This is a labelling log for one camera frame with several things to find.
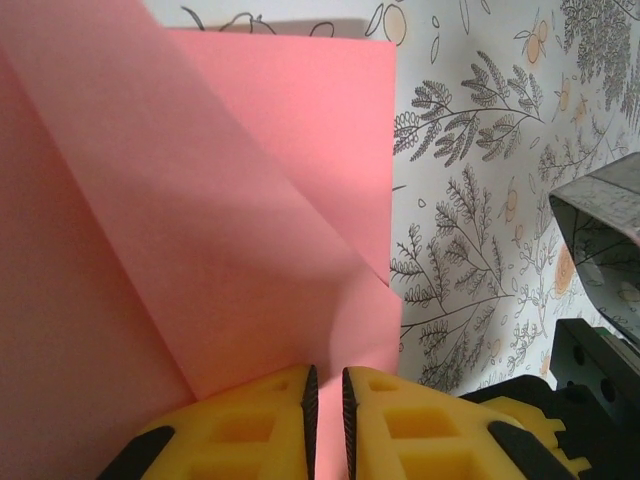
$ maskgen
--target floral wallpaper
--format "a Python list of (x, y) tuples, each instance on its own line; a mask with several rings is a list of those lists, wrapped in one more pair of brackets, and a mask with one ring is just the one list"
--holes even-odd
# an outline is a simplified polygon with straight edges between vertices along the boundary
[(638, 149), (640, 3), (146, 4), (174, 27), (397, 45), (389, 265), (405, 302), (402, 376), (454, 394), (547, 377), (558, 318), (602, 324), (548, 195)]

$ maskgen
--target leaf illustration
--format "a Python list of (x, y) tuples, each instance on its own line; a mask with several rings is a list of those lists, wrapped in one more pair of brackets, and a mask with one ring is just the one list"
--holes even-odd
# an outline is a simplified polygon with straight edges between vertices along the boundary
[(564, 0), (560, 9), (566, 16), (564, 50), (577, 43), (580, 77), (583, 84), (602, 75), (605, 110), (618, 101), (631, 66), (631, 20), (638, 20), (637, 2), (630, 0)]
[(471, 119), (471, 114), (469, 112), (462, 112), (455, 117), (444, 127), (445, 132), (449, 132), (456, 127), (466, 126)]
[(491, 217), (489, 216), (491, 214), (491, 207), (489, 206), (489, 200), (491, 200), (491, 193), (489, 193), (489, 190), (487, 190), (487, 188), (483, 188), (482, 189), (482, 200), (480, 201), (480, 215), (478, 218), (478, 234), (479, 234), (479, 241), (480, 241), (480, 247), (482, 247), (484, 245), (484, 243), (487, 241), (487, 238), (489, 238), (489, 235), (487, 233), (487, 229), (491, 226), (491, 223), (493, 223), (493, 221), (491, 220)]
[(429, 128), (427, 129), (427, 133), (422, 139), (422, 143), (420, 144), (418, 149), (413, 153), (413, 155), (411, 155), (411, 158), (409, 159), (410, 162), (415, 162), (418, 158), (424, 155), (424, 153), (427, 151), (427, 149), (429, 148), (433, 140), (438, 136), (438, 133), (440, 133), (440, 130), (442, 130), (442, 126), (438, 121), (429, 125)]
[(438, 141), (436, 141), (436, 147), (441, 147), (436, 153), (433, 154), (434, 157), (439, 158), (445, 155), (449, 155), (451, 150), (453, 149), (453, 141), (455, 139), (455, 134), (453, 132), (447, 133), (444, 137), (440, 137)]
[(415, 92), (418, 98), (427, 100), (429, 103), (433, 102), (435, 99), (439, 104), (449, 105), (449, 102), (451, 101), (451, 93), (449, 92), (449, 89), (441, 82), (424, 80), (422, 82), (422, 86), (417, 87)]
[(500, 294), (498, 290), (497, 281), (494, 280), (493, 278), (490, 278), (489, 282), (487, 282), (487, 290), (489, 290), (489, 294), (492, 297), (497, 297)]
[(412, 261), (402, 261), (395, 258), (391, 259), (390, 270), (392, 281), (399, 277), (400, 281), (404, 280), (405, 282), (409, 282), (424, 273), (422, 268), (420, 268), (416, 263)]
[(526, 84), (522, 84), (518, 79), (510, 78), (507, 80), (509, 86), (518, 94), (520, 100), (527, 99), (529, 94), (527, 93)]
[(427, 244), (427, 255), (431, 270), (434, 273), (433, 285), (436, 298), (442, 302), (449, 295), (449, 284), (451, 282), (447, 278), (449, 268), (443, 265), (443, 259), (440, 256), (440, 245), (436, 242), (435, 237)]
[(480, 270), (477, 267), (471, 267), (462, 277), (456, 280), (454, 288), (459, 291), (466, 290), (466, 292), (471, 295), (471, 298), (475, 299), (486, 280), (486, 271)]
[(462, 235), (456, 235), (444, 251), (444, 259), (456, 266), (469, 260), (469, 244)]
[(474, 115), (467, 127), (467, 139), (465, 141), (464, 147), (462, 148), (462, 153), (460, 153), (460, 158), (464, 158), (467, 153), (469, 153), (469, 149), (471, 145), (473, 145), (473, 140), (475, 138), (476, 132), (478, 131), (478, 127), (480, 126), (480, 119), (477, 115)]
[(489, 72), (491, 72), (491, 78), (493, 78), (493, 82), (495, 83), (500, 96), (507, 98), (509, 96), (507, 82), (505, 82), (504, 77), (502, 76), (502, 73), (500, 73), (500, 70), (498, 70), (498, 67), (496, 67), (496, 64), (493, 63), (493, 60), (491, 60), (483, 51), (478, 50), (478, 55), (487, 64), (487, 68), (489, 68)]
[(489, 148), (491, 142), (493, 141), (493, 129), (481, 128), (478, 133), (482, 138), (478, 139), (476, 144), (482, 148)]
[(474, 103), (477, 103), (481, 107), (489, 108), (493, 107), (496, 104), (498, 100), (498, 94), (490, 88), (485, 88), (480, 93), (472, 93), (471, 100), (473, 100)]
[(527, 74), (522, 69), (522, 67), (519, 67), (518, 65), (514, 65), (513, 66), (513, 72), (516, 74), (516, 78), (518, 79), (518, 82), (520, 83), (520, 85), (522, 85), (522, 88), (526, 88), (527, 87)]
[(469, 35), (469, 5), (467, 4), (467, 0), (459, 0), (460, 1), (460, 15), (462, 16), (462, 26), (464, 27), (464, 31)]
[(455, 161), (460, 159), (460, 153), (462, 153), (462, 147), (464, 147), (465, 137), (464, 132), (462, 132), (455, 140), (455, 144), (453, 147), (453, 151), (451, 152), (451, 156), (445, 162), (444, 166), (450, 167)]
[(436, 35), (431, 44), (431, 65), (433, 65), (438, 58), (438, 51), (440, 50), (440, 34)]
[(458, 214), (455, 210), (445, 202), (436, 204), (436, 235), (438, 237), (446, 237), (453, 233), (458, 226)]
[(490, 150), (482, 156), (482, 160), (485, 162), (490, 162), (491, 160), (496, 158), (498, 155), (500, 155), (503, 149), (504, 149), (504, 142), (495, 142), (493, 146), (490, 147)]
[(420, 305), (422, 308), (427, 308), (434, 298), (435, 295), (431, 287), (422, 288), (420, 285), (411, 287), (404, 294), (404, 301), (406, 303), (409, 305)]
[(473, 177), (473, 171), (470, 166), (467, 165), (467, 167), (462, 171), (464, 188), (453, 178), (449, 179), (449, 188), (447, 188), (449, 200), (453, 202), (456, 212), (462, 215), (465, 224), (469, 224), (475, 220), (476, 211), (479, 206), (475, 177)]
[(531, 100), (530, 98), (521, 98), (521, 99), (519, 99), (518, 100), (518, 105), (520, 105), (520, 108), (522, 108), (527, 113), (531, 113), (531, 111), (535, 107), (535, 104), (533, 103), (533, 100)]
[(470, 370), (473, 370), (473, 368), (478, 364), (480, 354), (482, 353), (483, 345), (484, 345), (484, 335), (480, 335), (476, 340), (476, 343), (473, 346), (473, 349), (471, 350), (469, 357), (464, 362), (465, 367), (469, 366)]
[(533, 76), (533, 73), (529, 74), (529, 84), (531, 85), (531, 93), (533, 94), (533, 103), (535, 104), (536, 110), (538, 110), (544, 97), (542, 96), (542, 90), (540, 89), (538, 82), (536, 82), (536, 78)]
[(196, 22), (196, 25), (198, 26), (198, 28), (204, 32), (204, 25), (202, 24), (202, 20), (200, 20), (200, 17), (198, 16), (198, 14), (193, 10), (191, 10), (190, 8), (187, 8), (187, 7), (180, 7), (180, 8), (185, 12), (187, 12), (189, 15), (191, 15), (191, 18), (193, 18), (193, 21)]
[(429, 323), (422, 329), (418, 344), (424, 347), (424, 354), (429, 355), (434, 350), (444, 346), (448, 333), (449, 322), (447, 319)]
[(620, 107), (633, 130), (638, 129), (640, 121), (640, 42), (638, 45), (636, 64), (631, 67), (631, 77), (626, 82)]
[(489, 305), (486, 307), (480, 315), (476, 317), (476, 323), (473, 326), (473, 329), (477, 332), (479, 330), (486, 330), (489, 326), (489, 322), (493, 318), (493, 314), (496, 311), (496, 307), (493, 305)]
[(493, 264), (495, 266), (496, 279), (498, 280), (498, 283), (502, 283), (502, 275), (504, 275), (504, 260), (495, 235), (491, 239), (491, 252), (493, 253)]
[(395, 138), (393, 154), (397, 155), (413, 147), (419, 140), (417, 132), (418, 117), (415, 113), (404, 112), (396, 116), (393, 130), (393, 137)]
[(513, 113), (507, 113), (496, 120), (496, 123), (493, 124), (493, 129), (497, 132), (511, 132), (513, 130)]
[(533, 175), (529, 174), (529, 188), (531, 189), (531, 193), (536, 193), (536, 181), (533, 179)]
[(375, 31), (380, 26), (380, 21), (382, 20), (382, 9), (384, 8), (384, 4), (381, 3), (376, 8), (375, 12), (373, 12), (373, 16), (369, 21), (369, 25), (367, 26), (367, 30), (364, 32), (365, 37), (370, 37), (375, 33)]

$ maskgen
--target fern illustration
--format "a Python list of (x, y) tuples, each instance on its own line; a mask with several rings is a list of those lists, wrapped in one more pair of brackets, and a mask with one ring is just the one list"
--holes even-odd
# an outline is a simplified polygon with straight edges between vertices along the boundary
[(578, 43), (578, 68), (582, 83), (604, 73), (605, 109), (624, 90), (631, 60), (631, 13), (628, 0), (562, 0), (565, 14), (564, 49)]
[(636, 53), (636, 64), (631, 67), (631, 77), (625, 86), (620, 110), (631, 128), (637, 130), (640, 123), (640, 42)]
[(545, 286), (547, 276), (545, 273), (553, 264), (559, 241), (559, 236), (554, 229), (551, 229), (551, 233), (548, 234), (550, 230), (549, 227), (553, 221), (553, 214), (547, 192), (540, 192), (536, 210), (536, 223), (533, 236), (522, 243), (519, 257), (524, 262), (524, 266), (520, 269), (520, 275), (523, 276), (530, 268), (533, 269), (533, 278), (537, 279), (537, 284), (525, 284), (520, 287), (517, 303), (521, 305), (521, 307), (520, 310), (514, 314), (514, 318), (520, 318), (524, 308), (528, 304), (534, 305), (537, 307), (539, 327), (533, 324), (532, 328), (536, 329), (538, 335), (544, 335), (544, 337), (547, 338), (545, 328), (546, 307), (549, 303), (549, 296), (553, 285)]
[(527, 320), (522, 326), (516, 324), (513, 330), (514, 340), (510, 346), (514, 349), (514, 355), (509, 355), (507, 358), (507, 374), (511, 377), (515, 369), (521, 366), (527, 356), (527, 351), (536, 338), (542, 335), (542, 332), (538, 330), (538, 327), (534, 323), (529, 325)]
[[(422, 157), (433, 145), (435, 158), (446, 158), (445, 167), (463, 159), (475, 144), (486, 150), (482, 159), (490, 161), (498, 156), (509, 158), (522, 140), (520, 124), (525, 120), (544, 123), (540, 118), (542, 89), (533, 74), (527, 75), (514, 65), (514, 78), (505, 80), (493, 60), (478, 51), (484, 67), (471, 64), (474, 78), (461, 85), (471, 90), (471, 101), (477, 108), (453, 110), (452, 94), (444, 83), (425, 80), (415, 89), (411, 105), (418, 109), (396, 117), (394, 155), (418, 147), (410, 161)], [(507, 99), (518, 96), (520, 109), (512, 108)], [(492, 124), (483, 128), (481, 119), (488, 112), (503, 112)]]
[(551, 144), (547, 144), (540, 155), (538, 164), (538, 174), (544, 182), (551, 182), (551, 186), (555, 187), (561, 183), (566, 177), (571, 179), (578, 178), (590, 172), (596, 161), (602, 157), (599, 151), (600, 144), (605, 139), (605, 135), (609, 130), (607, 127), (598, 125), (595, 117), (591, 119), (591, 137), (595, 139), (594, 145), (589, 145), (583, 139), (582, 129), (578, 130), (576, 138), (577, 153), (570, 139), (565, 138), (562, 145), (562, 156), (559, 156), (553, 149)]
[[(464, 370), (478, 363), (498, 303), (514, 295), (503, 288), (502, 250), (497, 238), (489, 235), (491, 193), (478, 186), (471, 165), (459, 179), (449, 179), (446, 193), (448, 198), (435, 208), (435, 235), (423, 249), (420, 227), (411, 224), (408, 240), (396, 243), (391, 271), (396, 281), (410, 285), (406, 305), (423, 308), (427, 315), (402, 326), (402, 338), (421, 327), (418, 344), (425, 361), (418, 382), (451, 391), (459, 386)], [(427, 260), (430, 268), (425, 269)], [(451, 287), (467, 300), (448, 301)]]

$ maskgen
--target orange fruit illustration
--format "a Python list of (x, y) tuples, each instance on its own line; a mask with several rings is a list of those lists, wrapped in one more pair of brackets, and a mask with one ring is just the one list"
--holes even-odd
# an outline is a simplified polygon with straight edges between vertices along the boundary
[(542, 359), (542, 365), (540, 366), (540, 376), (542, 378), (545, 378), (547, 376), (547, 373), (549, 372), (550, 364), (551, 364), (551, 356), (547, 354)]
[(540, 56), (540, 39), (538, 35), (532, 33), (527, 43), (527, 58), (531, 63), (536, 63)]
[(573, 115), (573, 121), (578, 124), (587, 115), (587, 100), (582, 97), (580, 103), (576, 107), (576, 113)]
[(562, 82), (562, 94), (560, 95), (560, 110), (563, 112), (569, 106), (569, 89), (571, 87), (571, 82), (568, 78), (564, 79)]
[(400, 7), (389, 5), (384, 11), (384, 34), (396, 45), (400, 45), (407, 35), (407, 21)]
[(516, 216), (516, 206), (518, 205), (518, 192), (515, 190), (509, 190), (507, 197), (507, 222), (510, 222)]
[(556, 263), (556, 295), (561, 297), (571, 285), (571, 279), (576, 271), (576, 267), (571, 259), (571, 254), (566, 245), (560, 248), (560, 254), (558, 255), (558, 263)]

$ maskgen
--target folded pink paper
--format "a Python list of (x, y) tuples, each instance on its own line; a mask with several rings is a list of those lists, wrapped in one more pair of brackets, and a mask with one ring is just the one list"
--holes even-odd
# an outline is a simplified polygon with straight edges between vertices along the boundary
[(193, 30), (172, 35), (229, 112), (388, 282), (395, 47)]
[[(342, 42), (332, 41), (339, 51)], [(9, 331), (16, 332), (15, 338), (7, 340), (11, 348), (0, 353), (7, 369), (3, 391), (9, 391), (7, 398), (11, 399), (6, 411), (22, 414), (20, 425), (25, 430), (22, 440), (12, 439), (6, 448), (3, 445), (3, 453), (18, 477), (27, 459), (38, 458), (40, 451), (49, 449), (49, 456), (59, 462), (58, 471), (67, 474), (60, 478), (74, 478), (73, 472), (81, 467), (74, 470), (69, 462), (79, 462), (86, 469), (95, 466), (82, 455), (80, 460), (69, 456), (74, 435), (85, 445), (92, 434), (93, 444), (99, 445), (96, 437), (109, 433), (109, 423), (116, 430), (125, 423), (130, 428), (134, 417), (143, 421), (158, 408), (189, 401), (170, 365), (158, 362), (150, 368), (145, 363), (162, 352), (154, 343), (153, 330), (144, 340), (136, 337), (143, 330), (135, 329), (149, 328), (142, 326), (149, 319), (198, 398), (295, 363), (315, 363), (325, 378), (337, 377), (348, 364), (395, 368), (399, 299), (345, 242), (347, 237), (354, 244), (364, 242), (361, 232), (349, 230), (340, 219), (327, 222), (325, 217), (331, 217), (334, 208), (331, 202), (314, 197), (317, 185), (305, 184), (300, 173), (295, 180), (295, 168), (287, 167), (287, 161), (302, 147), (282, 149), (289, 160), (275, 160), (277, 145), (269, 145), (264, 137), (257, 140), (252, 130), (257, 123), (236, 116), (233, 105), (225, 105), (220, 98), (224, 89), (211, 82), (211, 72), (203, 75), (202, 64), (192, 63), (199, 55), (185, 55), (184, 42), (175, 43), (175, 37), (159, 28), (140, 5), (126, 0), (91, 5), (80, 0), (55, 5), (11, 2), (0, 18), (0, 42), (21, 82), (16, 87), (16, 82), (6, 80), (0, 85), (3, 94), (11, 96), (16, 88), (22, 90), (41, 119), (39, 123), (29, 110), (28, 128), (3, 138), (2, 148), (6, 143), (22, 160), (6, 168), (12, 178), (23, 175), (35, 181), (39, 172), (29, 170), (31, 155), (41, 155), (47, 164), (66, 164), (127, 274), (128, 278), (119, 280), (115, 270), (108, 274), (114, 282), (111, 288), (115, 292), (120, 284), (123, 298), (133, 302), (127, 308), (138, 308), (121, 315), (132, 324), (128, 326), (117, 318), (117, 312), (125, 308), (118, 307), (122, 299), (114, 301), (113, 310), (105, 310), (89, 293), (73, 288), (83, 276), (83, 288), (107, 288), (98, 280), (106, 281), (101, 268), (109, 249), (103, 246), (96, 253), (89, 248), (93, 244), (86, 247), (88, 252), (78, 248), (75, 260), (80, 266), (62, 260), (68, 259), (69, 251), (64, 250), (63, 256), (56, 248), (62, 249), (59, 245), (67, 238), (63, 233), (68, 232), (52, 219), (58, 218), (57, 208), (64, 206), (54, 200), (54, 194), (62, 194), (64, 181), (52, 184), (51, 191), (33, 190), (35, 198), (29, 201), (37, 202), (37, 215), (24, 218), (12, 212), (8, 216), (24, 236), (29, 232), (52, 236), (50, 243), (34, 245), (39, 253), (28, 265), (33, 271), (44, 268), (49, 275), (46, 281), (34, 275), (3, 290), (4, 296), (13, 299), (7, 303), (10, 308), (4, 318), (10, 322)], [(362, 55), (356, 50), (344, 56), (345, 63)], [(16, 104), (20, 115), (3, 111), (3, 123), (15, 121), (11, 115), (27, 122), (22, 119), (27, 118), (26, 102), (21, 96)], [(42, 151), (26, 147), (34, 135), (41, 138)], [(51, 181), (64, 172), (64, 166), (56, 168), (59, 173)], [(285, 175), (287, 171), (293, 172), (293, 182)], [(79, 201), (71, 190), (67, 194), (69, 203)], [(31, 212), (19, 191), (7, 189), (6, 195), (7, 205), (17, 201), (17, 205), (26, 205), (25, 212)], [(65, 225), (77, 229), (82, 238), (99, 236), (96, 225), (86, 212), (84, 215), (82, 220), (71, 217)], [(7, 272), (14, 275), (24, 266), (24, 260), (15, 259), (27, 256), (12, 243), (20, 238), (7, 237), (2, 244)], [(95, 242), (102, 245), (104, 239)], [(364, 243), (359, 245), (367, 250)], [(47, 263), (52, 255), (60, 256), (61, 261)], [(59, 280), (66, 289), (51, 287), (55, 283), (51, 265), (60, 269)], [(136, 307), (132, 287), (149, 317)], [(53, 293), (59, 298), (51, 303)], [(74, 293), (83, 296), (78, 300)], [(18, 328), (14, 323), (29, 316), (24, 301), (29, 297), (43, 305), (51, 303), (47, 308), (52, 314), (39, 311), (29, 328)], [(76, 303), (77, 311), (69, 310)], [(86, 319), (92, 306), (102, 309), (96, 313), (99, 324), (94, 330)], [(66, 329), (76, 329), (76, 314), (90, 331), (74, 330), (67, 335)], [(75, 365), (47, 343), (50, 334), (39, 336), (45, 331), (58, 334), (58, 348), (75, 349), (81, 375), (70, 373)], [(103, 332), (105, 344), (97, 348)], [(34, 338), (39, 353), (29, 357), (29, 350), (24, 347), (23, 352), (21, 346), (30, 345)], [(126, 368), (127, 362), (136, 367)], [(47, 383), (43, 378), (50, 378), (55, 366), (62, 383), (47, 392), (48, 398), (44, 396), (39, 406), (44, 425), (30, 424), (25, 420), (21, 392), (32, 391), (33, 385), (50, 385), (51, 380)], [(97, 379), (79, 380), (86, 380), (92, 372)], [(134, 374), (142, 385), (131, 384)], [(74, 379), (73, 386), (65, 384), (69, 378)], [(122, 388), (136, 397), (130, 408), (107, 409), (100, 421), (90, 415), (93, 404), (78, 404), (79, 398), (93, 399), (109, 391), (115, 395)], [(145, 409), (143, 403), (152, 394), (157, 397)], [(326, 434), (318, 445), (320, 479), (337, 478), (344, 467), (338, 410), (339, 392), (323, 389), (319, 430)], [(46, 420), (54, 414), (60, 416), (58, 423)], [(58, 441), (50, 431), (56, 424), (68, 429)]]

